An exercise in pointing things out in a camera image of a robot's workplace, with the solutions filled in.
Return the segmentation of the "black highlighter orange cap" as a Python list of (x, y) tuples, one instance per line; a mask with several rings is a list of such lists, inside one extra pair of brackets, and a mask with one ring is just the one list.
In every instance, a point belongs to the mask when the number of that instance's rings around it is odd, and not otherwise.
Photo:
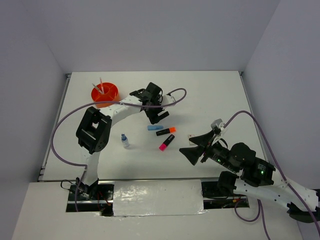
[(166, 129), (162, 129), (156, 132), (157, 136), (163, 136), (163, 135), (167, 135), (167, 134), (172, 134), (175, 133), (177, 130), (175, 127), (170, 127), (170, 128), (166, 128)]

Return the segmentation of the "orange slim pen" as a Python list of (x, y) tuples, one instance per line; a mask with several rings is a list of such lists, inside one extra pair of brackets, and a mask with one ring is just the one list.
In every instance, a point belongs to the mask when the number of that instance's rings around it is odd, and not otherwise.
[(100, 87), (101, 87), (101, 94), (105, 94), (104, 86), (103, 86), (103, 81), (102, 81), (102, 78), (101, 78), (101, 77), (99, 78), (99, 81), (100, 81)]

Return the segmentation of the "green clear pen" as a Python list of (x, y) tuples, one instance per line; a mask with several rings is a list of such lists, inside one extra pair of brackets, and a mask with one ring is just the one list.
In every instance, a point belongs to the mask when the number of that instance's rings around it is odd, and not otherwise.
[(93, 86), (100, 94), (103, 94), (102, 90), (100, 90), (95, 84), (92, 83), (92, 86)]

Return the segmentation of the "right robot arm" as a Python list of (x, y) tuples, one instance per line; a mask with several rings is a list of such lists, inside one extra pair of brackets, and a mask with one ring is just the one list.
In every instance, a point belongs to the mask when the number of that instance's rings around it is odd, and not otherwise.
[(320, 220), (320, 191), (283, 178), (274, 165), (258, 158), (256, 152), (243, 142), (228, 148), (227, 142), (217, 140), (212, 131), (192, 137), (190, 141), (195, 146), (180, 148), (179, 152), (192, 165), (213, 160), (226, 169), (220, 173), (215, 189), (205, 185), (203, 193), (206, 198), (246, 195), (279, 205), (296, 221), (311, 223)]

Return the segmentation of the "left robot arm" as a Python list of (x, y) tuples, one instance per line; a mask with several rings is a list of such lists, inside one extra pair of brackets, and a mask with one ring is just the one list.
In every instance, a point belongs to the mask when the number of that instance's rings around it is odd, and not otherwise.
[(88, 200), (97, 196), (100, 152), (108, 144), (111, 128), (141, 111), (145, 112), (152, 125), (157, 124), (169, 115), (162, 106), (174, 101), (174, 97), (170, 94), (162, 95), (162, 89), (151, 82), (146, 89), (131, 92), (120, 104), (112, 104), (102, 109), (92, 106), (85, 111), (76, 131), (82, 150), (81, 157), (86, 165), (84, 176), (76, 179), (82, 196)]

